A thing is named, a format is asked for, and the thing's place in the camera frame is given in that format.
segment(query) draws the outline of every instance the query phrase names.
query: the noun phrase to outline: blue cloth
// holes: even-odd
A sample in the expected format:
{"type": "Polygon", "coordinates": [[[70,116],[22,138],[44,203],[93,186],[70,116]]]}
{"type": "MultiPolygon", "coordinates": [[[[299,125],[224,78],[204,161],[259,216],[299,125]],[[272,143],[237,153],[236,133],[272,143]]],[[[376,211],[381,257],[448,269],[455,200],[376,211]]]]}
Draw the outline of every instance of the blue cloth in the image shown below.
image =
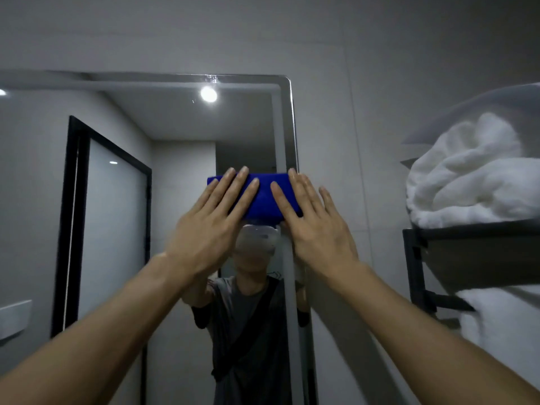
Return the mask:
{"type": "MultiPolygon", "coordinates": [[[[214,179],[221,180],[223,176],[212,176],[206,181],[206,184],[214,179]]],[[[293,207],[294,211],[299,217],[302,217],[302,211],[296,198],[294,197],[293,187],[289,182],[289,176],[286,173],[250,173],[247,176],[246,183],[244,184],[238,198],[242,196],[242,193],[246,190],[246,187],[251,181],[259,178],[259,190],[253,199],[253,202],[249,206],[244,220],[247,220],[249,224],[263,224],[267,226],[277,226],[284,220],[278,205],[276,204],[272,191],[270,190],[270,184],[277,182],[283,190],[285,197],[293,207]]]]}

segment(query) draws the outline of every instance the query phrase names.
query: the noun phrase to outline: white towel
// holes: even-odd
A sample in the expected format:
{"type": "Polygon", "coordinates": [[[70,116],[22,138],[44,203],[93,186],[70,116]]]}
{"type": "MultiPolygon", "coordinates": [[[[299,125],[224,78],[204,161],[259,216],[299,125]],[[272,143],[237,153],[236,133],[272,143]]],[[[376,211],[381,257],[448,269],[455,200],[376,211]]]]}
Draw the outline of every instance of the white towel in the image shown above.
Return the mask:
{"type": "Polygon", "coordinates": [[[540,389],[540,285],[464,290],[461,334],[540,389]]]}
{"type": "Polygon", "coordinates": [[[540,216],[540,159],[522,154],[516,132],[497,115],[454,125],[411,167],[411,221],[441,228],[540,216]]]}

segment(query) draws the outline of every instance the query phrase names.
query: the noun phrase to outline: bright round light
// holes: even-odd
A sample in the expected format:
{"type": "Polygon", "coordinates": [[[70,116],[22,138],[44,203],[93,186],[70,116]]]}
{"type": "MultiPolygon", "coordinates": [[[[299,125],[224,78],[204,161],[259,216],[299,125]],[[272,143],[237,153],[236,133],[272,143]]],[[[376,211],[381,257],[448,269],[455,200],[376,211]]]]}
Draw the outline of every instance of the bright round light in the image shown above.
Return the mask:
{"type": "Polygon", "coordinates": [[[218,94],[213,88],[206,86],[201,89],[201,98],[207,102],[214,102],[216,99],[218,99],[218,94]]]}

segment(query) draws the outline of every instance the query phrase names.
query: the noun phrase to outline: hand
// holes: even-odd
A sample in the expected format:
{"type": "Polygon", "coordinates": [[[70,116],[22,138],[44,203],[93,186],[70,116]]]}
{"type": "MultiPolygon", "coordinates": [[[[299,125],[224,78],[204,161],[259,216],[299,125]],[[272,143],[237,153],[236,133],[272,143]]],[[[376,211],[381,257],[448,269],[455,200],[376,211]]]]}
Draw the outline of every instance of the hand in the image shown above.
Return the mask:
{"type": "Polygon", "coordinates": [[[276,182],[272,194],[291,233],[295,254],[316,273],[329,279],[336,270],[358,262],[358,253],[347,224],[334,206],[328,190],[313,188],[307,176],[289,170],[294,196],[303,212],[298,217],[276,182]]]}
{"type": "Polygon", "coordinates": [[[231,168],[219,182],[214,179],[178,220],[165,248],[165,256],[173,265],[193,276],[208,276],[225,262],[236,242],[241,219],[259,188],[259,180],[253,179],[229,213],[248,173],[244,166],[234,177],[231,168]]]}

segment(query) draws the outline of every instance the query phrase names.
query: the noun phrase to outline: black metal rack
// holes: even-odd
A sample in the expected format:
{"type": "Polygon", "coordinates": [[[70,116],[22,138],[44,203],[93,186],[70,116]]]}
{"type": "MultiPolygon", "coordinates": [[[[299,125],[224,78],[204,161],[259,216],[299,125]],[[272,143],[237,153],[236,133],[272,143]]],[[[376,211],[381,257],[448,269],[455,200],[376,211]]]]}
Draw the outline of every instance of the black metal rack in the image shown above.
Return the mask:
{"type": "MultiPolygon", "coordinates": [[[[527,259],[525,265],[520,265],[521,269],[505,271],[512,276],[511,279],[498,280],[486,287],[497,287],[502,285],[516,285],[540,282],[540,265],[536,263],[531,269],[532,263],[537,262],[529,258],[528,251],[538,249],[540,251],[540,219],[519,220],[512,222],[489,223],[489,224],[469,224],[467,226],[454,226],[442,229],[420,229],[413,227],[403,230],[403,245],[405,258],[407,261],[407,272],[409,278],[410,299],[413,304],[429,314],[437,312],[437,307],[449,308],[458,311],[474,311],[465,300],[455,295],[441,295],[426,290],[424,280],[422,251],[429,249],[430,243],[434,241],[447,240],[471,240],[471,239],[494,239],[512,238],[524,239],[527,250],[518,251],[521,258],[527,259]]],[[[509,251],[516,249],[516,243],[511,243],[509,251]]]]}

